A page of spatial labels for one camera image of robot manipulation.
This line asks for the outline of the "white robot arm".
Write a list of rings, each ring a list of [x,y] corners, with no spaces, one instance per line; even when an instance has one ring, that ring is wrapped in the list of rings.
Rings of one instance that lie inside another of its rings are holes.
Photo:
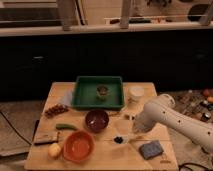
[[[213,153],[213,125],[190,118],[174,110],[175,100],[169,94],[161,94],[147,101],[143,110],[135,116],[134,133],[147,133],[157,123],[170,127]]]

